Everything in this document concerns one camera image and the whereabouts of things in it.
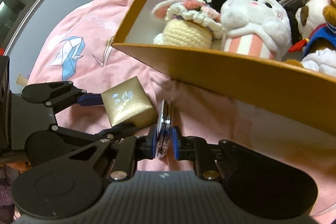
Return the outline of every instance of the silver rivet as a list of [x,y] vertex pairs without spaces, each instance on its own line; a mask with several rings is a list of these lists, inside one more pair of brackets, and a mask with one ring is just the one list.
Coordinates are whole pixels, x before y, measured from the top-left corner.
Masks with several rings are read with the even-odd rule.
[[202,173],[203,178],[207,180],[215,180],[219,178],[219,172],[216,170],[208,170]]
[[127,173],[124,171],[114,171],[110,174],[111,179],[123,180],[127,177]]

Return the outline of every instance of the pink ear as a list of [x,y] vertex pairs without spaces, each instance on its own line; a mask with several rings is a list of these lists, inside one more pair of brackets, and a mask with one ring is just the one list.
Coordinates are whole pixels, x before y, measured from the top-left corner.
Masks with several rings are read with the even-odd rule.
[[178,3],[178,2],[183,2],[184,0],[166,0],[163,1],[159,4],[157,4],[153,11],[152,14],[157,17],[157,18],[161,18],[164,19],[167,13],[168,8],[173,5],[174,3]]

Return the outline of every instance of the dog plush toy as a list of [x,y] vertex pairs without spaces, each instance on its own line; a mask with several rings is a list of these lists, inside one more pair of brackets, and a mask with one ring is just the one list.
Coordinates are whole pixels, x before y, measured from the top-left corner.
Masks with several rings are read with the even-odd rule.
[[291,27],[276,0],[211,0],[221,13],[222,50],[281,60],[291,46]]
[[221,15],[208,3],[211,0],[167,0],[157,4],[152,14],[167,22],[162,33],[154,38],[156,45],[211,48],[214,39],[221,39]]
[[286,63],[336,77],[336,3],[309,0],[296,12],[302,41],[289,51],[303,50],[303,59]]

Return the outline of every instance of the crocheted toy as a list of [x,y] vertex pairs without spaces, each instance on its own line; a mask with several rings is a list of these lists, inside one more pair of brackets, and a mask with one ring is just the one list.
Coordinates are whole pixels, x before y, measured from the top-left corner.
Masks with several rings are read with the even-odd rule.
[[220,14],[210,8],[211,0],[167,0],[152,11],[167,24],[154,38],[156,45],[210,48],[213,39],[221,39]]
[[221,48],[249,56],[281,60],[291,46],[291,27],[276,0],[211,0],[225,29]]
[[289,52],[303,50],[303,59],[286,63],[336,77],[336,3],[309,0],[298,9],[296,19],[304,39]]

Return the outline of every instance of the pink blanket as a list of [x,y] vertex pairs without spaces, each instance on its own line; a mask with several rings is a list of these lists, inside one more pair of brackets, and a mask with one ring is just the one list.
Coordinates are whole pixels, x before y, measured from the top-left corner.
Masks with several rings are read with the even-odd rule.
[[[174,81],[154,69],[109,47],[133,0],[93,0],[68,14],[47,38],[29,83],[71,80],[88,92],[101,93],[138,76],[152,104],[164,98],[175,107],[174,125],[184,135],[209,143],[230,139],[309,173],[319,187],[311,215],[336,202],[336,138],[324,132],[245,103]],[[75,105],[57,115],[59,125],[87,133],[109,128],[103,106]],[[146,134],[148,128],[137,134]],[[191,169],[176,162],[171,149],[161,160],[143,160],[140,170]],[[315,219],[323,224],[336,218],[332,211]]]

